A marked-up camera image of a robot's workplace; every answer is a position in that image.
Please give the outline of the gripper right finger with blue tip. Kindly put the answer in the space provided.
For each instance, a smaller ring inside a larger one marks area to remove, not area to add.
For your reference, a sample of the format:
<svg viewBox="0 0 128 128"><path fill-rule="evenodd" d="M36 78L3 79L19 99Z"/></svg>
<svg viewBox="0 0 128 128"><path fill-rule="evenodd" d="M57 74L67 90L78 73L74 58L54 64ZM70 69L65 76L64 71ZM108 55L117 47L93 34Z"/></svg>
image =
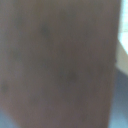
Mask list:
<svg viewBox="0 0 128 128"><path fill-rule="evenodd" d="M128 128L128 76L119 69L115 74L109 128Z"/></svg>

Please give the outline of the gripper left finger with blue tip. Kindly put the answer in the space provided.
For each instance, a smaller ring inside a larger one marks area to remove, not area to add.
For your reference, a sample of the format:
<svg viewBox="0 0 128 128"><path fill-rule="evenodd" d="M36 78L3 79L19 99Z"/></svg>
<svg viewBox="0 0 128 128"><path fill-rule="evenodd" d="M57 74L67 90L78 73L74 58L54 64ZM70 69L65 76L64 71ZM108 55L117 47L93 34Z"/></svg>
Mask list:
<svg viewBox="0 0 128 128"><path fill-rule="evenodd" d="M8 124L8 119L0 112L0 128L8 128Z"/></svg>

